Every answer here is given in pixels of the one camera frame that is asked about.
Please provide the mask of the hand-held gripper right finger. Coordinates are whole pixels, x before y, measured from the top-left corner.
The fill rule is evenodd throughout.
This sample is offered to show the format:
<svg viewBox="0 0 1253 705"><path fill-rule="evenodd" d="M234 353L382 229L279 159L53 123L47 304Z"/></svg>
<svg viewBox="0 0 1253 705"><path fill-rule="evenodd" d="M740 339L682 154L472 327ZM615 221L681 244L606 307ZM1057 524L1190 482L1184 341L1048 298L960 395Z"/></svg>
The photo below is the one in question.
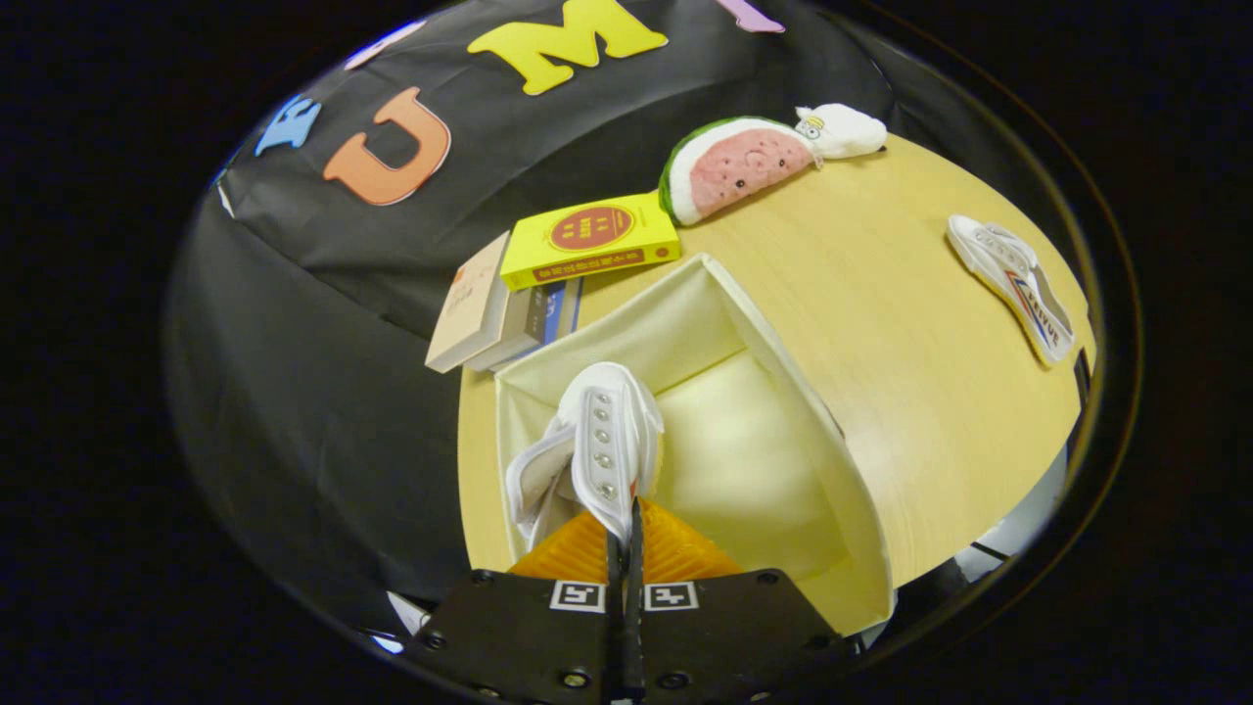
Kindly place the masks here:
<svg viewBox="0 0 1253 705"><path fill-rule="evenodd" d="M626 702L784 702L850 667L850 639L779 570L647 582L644 528L637 500L626 545Z"/></svg>

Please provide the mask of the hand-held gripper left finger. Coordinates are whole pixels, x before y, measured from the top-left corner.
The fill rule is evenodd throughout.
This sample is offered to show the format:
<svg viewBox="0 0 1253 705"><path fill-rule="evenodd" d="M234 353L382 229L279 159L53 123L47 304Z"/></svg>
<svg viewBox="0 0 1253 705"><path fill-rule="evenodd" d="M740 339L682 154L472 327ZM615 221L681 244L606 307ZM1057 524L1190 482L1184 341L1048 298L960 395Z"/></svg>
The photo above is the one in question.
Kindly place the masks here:
<svg viewBox="0 0 1253 705"><path fill-rule="evenodd" d="M401 657L479 699L609 704L626 692L623 558L583 510L511 570L470 572Z"/></svg>

